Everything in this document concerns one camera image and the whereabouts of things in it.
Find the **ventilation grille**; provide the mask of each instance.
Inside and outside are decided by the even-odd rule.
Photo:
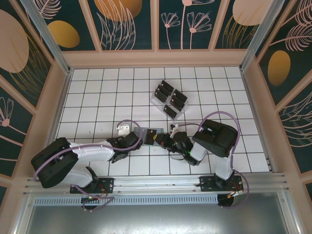
[[[82,197],[37,197],[34,206],[81,206]],[[106,200],[90,201],[97,206]],[[171,204],[217,204],[217,195],[155,195],[155,196],[115,196],[108,205],[171,205]]]

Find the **flower illustration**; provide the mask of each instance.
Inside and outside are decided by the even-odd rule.
[[[209,13],[198,13],[194,18],[194,12],[187,14],[187,23],[191,32],[190,39],[190,49],[192,48],[192,37],[193,33],[205,32],[211,30],[211,24],[208,24],[210,21]]]
[[[0,97],[0,126],[7,127],[13,112],[14,102],[8,98],[7,104],[3,97]]]
[[[23,135],[26,135],[26,133],[12,127],[10,125],[10,118],[12,116],[12,112],[13,112],[13,107],[14,107],[14,102],[8,98],[7,103],[5,103],[5,100],[3,97],[0,97],[0,127],[10,127],[13,130],[17,131],[18,133],[21,133]],[[5,136],[0,135],[0,138],[9,141],[13,144],[16,144],[18,146],[22,146],[23,144],[16,142],[12,139],[9,139]]]
[[[168,28],[179,26],[181,22],[178,21],[178,16],[176,15],[176,12],[169,13],[168,15],[166,13],[162,13],[161,19],[166,27],[168,46],[169,46],[169,49],[171,49],[170,42],[169,42]]]
[[[192,6],[192,5],[205,5],[205,4],[213,3],[214,1],[215,0],[182,0],[184,7],[183,7],[182,25],[181,25],[181,50],[183,50],[183,26],[184,26],[185,8],[187,6]]]

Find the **white grid floor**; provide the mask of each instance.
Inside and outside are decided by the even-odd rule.
[[[254,117],[237,67],[116,68],[75,70],[63,108],[58,137],[69,142],[96,143],[117,137],[116,125],[133,119],[142,127],[163,128],[172,123],[149,103],[162,79],[188,97],[189,106],[178,123],[200,123],[209,113],[225,111],[238,118],[242,137],[234,155],[240,172],[268,172]],[[212,119],[236,128],[226,115]],[[182,127],[192,137],[196,126]],[[172,154],[173,158],[182,156]],[[114,164],[91,162],[98,176],[187,175],[215,172],[215,156],[205,156],[199,166],[169,157],[160,147],[143,146]]]

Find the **grid tile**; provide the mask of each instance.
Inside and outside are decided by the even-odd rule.
[[[189,101],[184,115],[173,122],[149,103],[162,79],[182,91]],[[232,67],[169,67],[79,69],[74,71],[62,111],[57,137],[70,142],[91,143],[118,136],[116,126],[123,119],[138,121],[142,127],[162,128],[170,124],[199,124],[203,117],[215,111],[225,111],[238,117],[242,137],[234,155],[234,166],[241,172],[267,172],[263,153],[247,94],[238,68]],[[236,128],[226,115],[209,119]],[[192,137],[198,126],[180,126]],[[179,154],[170,154],[161,147],[141,146],[126,159],[114,164],[91,162],[99,176],[189,175],[215,172],[215,156],[205,156],[199,166],[190,166]]]

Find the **black mounting plate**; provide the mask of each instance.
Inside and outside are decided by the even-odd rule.
[[[102,185],[108,194],[112,194],[114,190],[114,178],[99,178],[99,185]],[[81,194],[75,187],[70,187],[70,194]],[[92,194],[102,194],[102,188],[97,186]]]
[[[224,191],[235,191],[237,185],[241,190],[244,190],[242,178],[239,175],[232,176],[227,185],[223,188],[219,188],[215,185],[215,176],[201,176],[199,177],[199,187],[202,192],[224,192]]]

